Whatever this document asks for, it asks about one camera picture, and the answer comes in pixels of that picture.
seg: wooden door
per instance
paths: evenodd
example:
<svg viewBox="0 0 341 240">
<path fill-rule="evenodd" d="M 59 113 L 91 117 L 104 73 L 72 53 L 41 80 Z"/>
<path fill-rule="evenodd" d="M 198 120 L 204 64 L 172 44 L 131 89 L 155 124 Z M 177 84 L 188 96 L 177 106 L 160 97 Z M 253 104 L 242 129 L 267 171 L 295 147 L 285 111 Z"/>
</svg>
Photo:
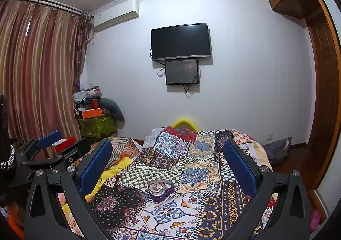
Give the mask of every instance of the wooden door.
<svg viewBox="0 0 341 240">
<path fill-rule="evenodd" d="M 331 148 L 339 106 L 339 70 L 335 44 L 322 9 L 306 18 L 312 39 L 316 68 L 316 104 L 308 143 L 318 166 L 322 167 Z"/>
</svg>

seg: black metal frame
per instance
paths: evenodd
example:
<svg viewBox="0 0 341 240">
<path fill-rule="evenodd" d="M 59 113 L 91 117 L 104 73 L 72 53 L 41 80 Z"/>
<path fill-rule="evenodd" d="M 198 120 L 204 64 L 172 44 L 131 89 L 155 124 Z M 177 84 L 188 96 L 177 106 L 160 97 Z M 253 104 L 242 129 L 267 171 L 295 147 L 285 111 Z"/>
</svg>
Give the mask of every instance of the black metal frame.
<svg viewBox="0 0 341 240">
<path fill-rule="evenodd" d="M 301 176 L 264 172 L 255 161 L 245 155 L 238 145 L 229 140 L 258 180 L 256 196 L 249 202 L 242 215 L 222 240 L 247 240 L 260 221 L 273 193 L 278 193 L 275 208 L 264 231 L 255 236 L 257 240 L 309 239 L 310 214 L 308 197 Z"/>
<path fill-rule="evenodd" d="M 94 158 L 103 145 L 101 141 L 95 150 L 86 155 L 82 163 L 73 170 L 68 170 L 68 157 L 55 167 L 64 168 L 63 172 L 53 172 L 51 168 L 39 170 L 31 181 L 30 192 L 26 206 L 25 239 L 79 239 L 73 233 L 65 219 L 58 201 L 57 193 L 64 193 L 70 210 L 86 239 L 112 239 L 108 232 L 97 221 L 84 197 L 78 192 L 77 174 L 81 174 L 88 163 Z M 264 231 L 254 236 L 257 240 L 266 239 L 308 239 L 310 234 L 310 216 L 308 213 L 308 198 L 300 176 L 273 173 L 270 168 L 265 172 L 254 160 L 230 141 L 239 156 L 244 160 L 256 177 L 257 194 L 249 202 L 243 214 L 232 228 L 223 236 L 223 240 L 247 240 L 257 227 L 272 193 L 279 193 L 273 213 Z M 86 145 L 81 140 L 68 149 L 68 154 L 79 154 L 77 150 L 86 150 L 80 146 Z"/>
<path fill-rule="evenodd" d="M 91 149 L 91 143 L 83 138 L 56 154 L 53 158 L 34 160 L 40 149 L 37 149 L 38 140 L 29 140 L 16 151 L 16 175 L 8 184 L 9 187 L 22 187 L 33 181 L 35 171 L 38 169 L 59 169 L 65 170 L 67 166 L 81 158 Z"/>
</svg>

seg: curtain rod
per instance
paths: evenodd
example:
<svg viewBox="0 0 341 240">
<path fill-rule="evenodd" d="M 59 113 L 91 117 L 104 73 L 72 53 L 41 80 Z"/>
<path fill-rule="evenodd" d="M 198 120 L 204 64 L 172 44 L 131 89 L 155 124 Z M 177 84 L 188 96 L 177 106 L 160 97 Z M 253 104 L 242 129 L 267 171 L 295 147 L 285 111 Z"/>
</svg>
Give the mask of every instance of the curtain rod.
<svg viewBox="0 0 341 240">
<path fill-rule="evenodd" d="M 78 8 L 68 6 L 67 4 L 56 2 L 53 0 L 20 0 L 20 1 L 34 2 L 34 3 L 43 4 L 46 6 L 52 6 L 52 7 L 58 8 L 58 9 L 63 9 L 65 11 L 77 14 L 77 15 L 81 15 L 81 13 L 83 12 L 83 10 L 80 10 Z"/>
</svg>

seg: wall-mounted tv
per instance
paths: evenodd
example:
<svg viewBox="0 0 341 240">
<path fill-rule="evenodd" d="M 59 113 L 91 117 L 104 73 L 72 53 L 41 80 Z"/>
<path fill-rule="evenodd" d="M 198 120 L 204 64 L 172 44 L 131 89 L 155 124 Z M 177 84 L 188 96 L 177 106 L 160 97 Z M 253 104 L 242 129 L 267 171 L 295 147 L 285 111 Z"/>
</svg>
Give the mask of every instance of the wall-mounted tv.
<svg viewBox="0 0 341 240">
<path fill-rule="evenodd" d="M 184 24 L 151 30 L 152 60 L 210 57 L 207 23 Z"/>
</svg>

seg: blue padded bar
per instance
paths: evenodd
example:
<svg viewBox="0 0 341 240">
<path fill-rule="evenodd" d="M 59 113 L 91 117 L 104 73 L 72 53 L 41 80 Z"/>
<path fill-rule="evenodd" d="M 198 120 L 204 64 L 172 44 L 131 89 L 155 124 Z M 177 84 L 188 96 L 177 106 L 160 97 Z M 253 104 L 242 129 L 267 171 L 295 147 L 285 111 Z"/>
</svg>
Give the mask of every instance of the blue padded bar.
<svg viewBox="0 0 341 240">
<path fill-rule="evenodd" d="M 225 142 L 223 153 L 228 165 L 241 186 L 241 189 L 246 195 L 253 198 L 257 193 L 256 178 L 254 174 L 229 141 Z"/>
<path fill-rule="evenodd" d="M 93 191 L 105 166 L 108 164 L 112 152 L 113 146 L 109 140 L 106 140 L 99 148 L 99 151 L 97 152 L 93 160 L 89 162 L 88 166 L 80 176 L 80 184 L 78 190 L 81 195 L 87 195 Z"/>
<path fill-rule="evenodd" d="M 49 146 L 51 146 L 53 143 L 59 141 L 60 139 L 62 139 L 62 132 L 61 131 L 54 131 L 51 132 L 50 134 L 40 138 L 37 141 L 36 147 L 37 149 L 45 149 Z"/>
</svg>

